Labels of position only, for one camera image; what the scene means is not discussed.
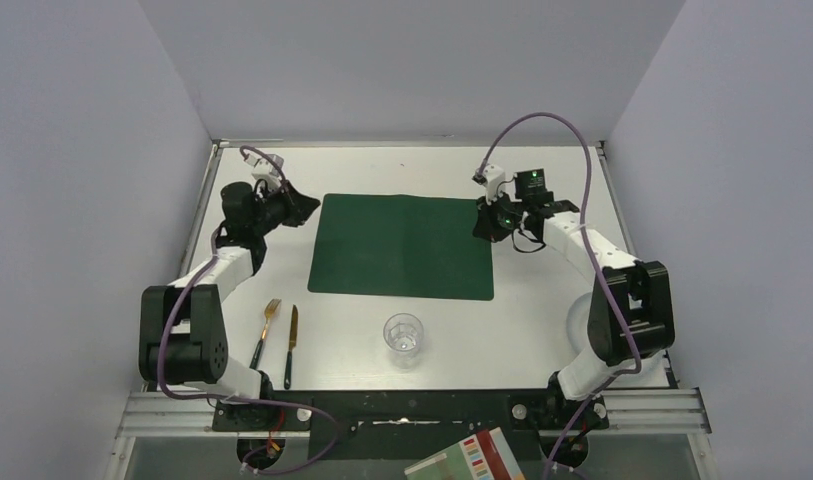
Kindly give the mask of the green placemat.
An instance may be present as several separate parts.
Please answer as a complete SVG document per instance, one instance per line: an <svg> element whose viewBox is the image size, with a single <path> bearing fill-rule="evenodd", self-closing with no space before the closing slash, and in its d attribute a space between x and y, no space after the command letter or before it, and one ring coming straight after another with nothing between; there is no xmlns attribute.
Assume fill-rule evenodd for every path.
<svg viewBox="0 0 813 480"><path fill-rule="evenodd" d="M491 301L492 247L473 236L473 200L325 196L307 288L313 293Z"/></svg>

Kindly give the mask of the white plate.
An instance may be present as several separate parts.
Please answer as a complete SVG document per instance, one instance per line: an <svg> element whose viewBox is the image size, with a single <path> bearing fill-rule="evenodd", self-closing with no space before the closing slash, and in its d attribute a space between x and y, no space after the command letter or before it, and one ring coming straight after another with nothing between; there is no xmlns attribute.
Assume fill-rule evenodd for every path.
<svg viewBox="0 0 813 480"><path fill-rule="evenodd" d="M567 336L574 355L578 355L588 342L587 322L590 312L592 293L587 292L578 297L569 307L566 327ZM630 379L630 375L622 375L616 382L617 387L629 387L632 384L654 379L659 373L664 371L664 351L642 360L642 370L635 375L635 380Z"/></svg>

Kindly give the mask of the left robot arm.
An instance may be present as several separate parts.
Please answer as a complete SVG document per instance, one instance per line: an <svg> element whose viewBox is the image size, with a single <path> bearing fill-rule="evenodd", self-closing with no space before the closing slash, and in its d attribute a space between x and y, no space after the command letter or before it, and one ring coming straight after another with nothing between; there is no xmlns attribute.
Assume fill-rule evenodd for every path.
<svg viewBox="0 0 813 480"><path fill-rule="evenodd" d="M222 305L260 271L267 235L303 226L321 202L292 184L264 193L260 184L234 182L220 197L223 218L210 235L209 257L142 294L138 369L174 400L279 409L268 375L230 355Z"/></svg>

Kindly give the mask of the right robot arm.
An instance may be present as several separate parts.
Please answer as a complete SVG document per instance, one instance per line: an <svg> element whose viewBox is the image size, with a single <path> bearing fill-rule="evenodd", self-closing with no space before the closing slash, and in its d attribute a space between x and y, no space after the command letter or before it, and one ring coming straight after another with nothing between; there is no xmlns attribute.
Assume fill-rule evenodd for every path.
<svg viewBox="0 0 813 480"><path fill-rule="evenodd" d="M502 168L488 165L474 180L484 189L474 237L491 243L525 237L538 250L562 254L592 284L586 341L548 381L547 405L555 413L577 407L618 376L640 373L645 360L673 345L670 279L662 263L642 261L589 227L573 202L547 189L541 169L507 179Z"/></svg>

